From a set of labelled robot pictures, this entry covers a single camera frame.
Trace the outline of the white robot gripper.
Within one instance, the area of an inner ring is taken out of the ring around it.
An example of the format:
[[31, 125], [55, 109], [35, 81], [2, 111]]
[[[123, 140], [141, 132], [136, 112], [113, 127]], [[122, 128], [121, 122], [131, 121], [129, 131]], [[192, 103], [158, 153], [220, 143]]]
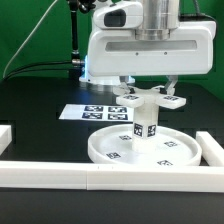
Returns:
[[136, 40], [133, 30], [97, 30], [91, 36], [87, 70], [92, 76], [120, 76], [120, 93], [134, 94], [129, 77], [169, 75], [160, 89], [173, 95], [175, 75], [206, 74], [213, 65], [214, 21], [181, 22], [167, 40]]

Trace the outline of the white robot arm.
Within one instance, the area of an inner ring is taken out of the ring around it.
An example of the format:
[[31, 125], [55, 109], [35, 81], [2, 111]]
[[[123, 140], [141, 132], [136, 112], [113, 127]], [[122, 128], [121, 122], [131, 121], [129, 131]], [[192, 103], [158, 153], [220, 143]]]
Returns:
[[136, 76], [206, 74], [216, 21], [180, 12], [180, 0], [97, 0], [80, 82], [99, 90]]

